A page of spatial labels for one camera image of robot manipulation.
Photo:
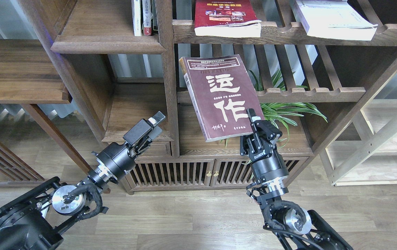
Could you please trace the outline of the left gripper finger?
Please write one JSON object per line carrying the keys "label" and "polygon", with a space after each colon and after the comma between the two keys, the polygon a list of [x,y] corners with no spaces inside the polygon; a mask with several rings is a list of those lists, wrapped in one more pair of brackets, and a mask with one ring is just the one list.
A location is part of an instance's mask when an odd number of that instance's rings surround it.
{"label": "left gripper finger", "polygon": [[158,111],[156,112],[156,114],[150,117],[148,121],[152,124],[152,126],[158,126],[165,119],[166,119],[165,115],[161,111]]}

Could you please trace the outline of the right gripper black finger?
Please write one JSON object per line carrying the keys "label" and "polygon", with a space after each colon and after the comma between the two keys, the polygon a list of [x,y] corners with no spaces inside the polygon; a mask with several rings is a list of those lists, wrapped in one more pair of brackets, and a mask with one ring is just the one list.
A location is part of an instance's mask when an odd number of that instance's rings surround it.
{"label": "right gripper black finger", "polygon": [[256,116],[254,109],[247,109],[247,115],[250,121],[250,126],[254,134],[259,133],[261,120],[259,116]]}

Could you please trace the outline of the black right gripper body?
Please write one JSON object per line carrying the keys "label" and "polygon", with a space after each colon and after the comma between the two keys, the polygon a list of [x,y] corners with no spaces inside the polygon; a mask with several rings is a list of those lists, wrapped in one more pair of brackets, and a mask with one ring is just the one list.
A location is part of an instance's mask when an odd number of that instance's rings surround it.
{"label": "black right gripper body", "polygon": [[289,172],[276,144],[282,132],[268,120],[261,121],[259,133],[241,137],[240,153],[251,160],[255,184],[269,190],[285,190],[283,180]]}

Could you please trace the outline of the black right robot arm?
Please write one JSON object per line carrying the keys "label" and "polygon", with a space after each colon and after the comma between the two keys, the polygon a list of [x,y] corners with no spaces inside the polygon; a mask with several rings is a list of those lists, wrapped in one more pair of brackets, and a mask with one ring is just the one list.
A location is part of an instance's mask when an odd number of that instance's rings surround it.
{"label": "black right robot arm", "polygon": [[241,137],[241,155],[248,155],[253,173],[247,195],[256,201],[264,217],[263,228],[271,231],[286,250],[292,240],[298,250],[351,250],[352,247],[314,210],[282,200],[288,192],[283,180],[289,176],[276,142],[278,128],[247,109],[253,133]]}

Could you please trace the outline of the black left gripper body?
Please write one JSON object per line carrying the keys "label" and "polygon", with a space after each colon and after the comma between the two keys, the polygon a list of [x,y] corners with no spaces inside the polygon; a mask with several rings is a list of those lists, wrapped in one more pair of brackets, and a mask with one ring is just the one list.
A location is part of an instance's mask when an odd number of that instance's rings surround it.
{"label": "black left gripper body", "polygon": [[132,170],[135,158],[146,151],[162,132],[158,126],[162,119],[141,119],[124,136],[124,144],[115,142],[96,154],[99,165],[91,173],[94,184],[117,183]]}

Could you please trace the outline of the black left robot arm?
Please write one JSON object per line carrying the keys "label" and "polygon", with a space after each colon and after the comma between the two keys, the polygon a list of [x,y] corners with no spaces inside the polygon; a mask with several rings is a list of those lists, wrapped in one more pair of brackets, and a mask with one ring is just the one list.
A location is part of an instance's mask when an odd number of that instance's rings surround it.
{"label": "black left robot arm", "polygon": [[54,250],[75,223],[106,213],[101,194],[135,167],[135,158],[162,132],[163,120],[161,112],[140,120],[123,136],[124,144],[111,143],[96,155],[99,165],[78,184],[53,177],[0,207],[0,250]]}

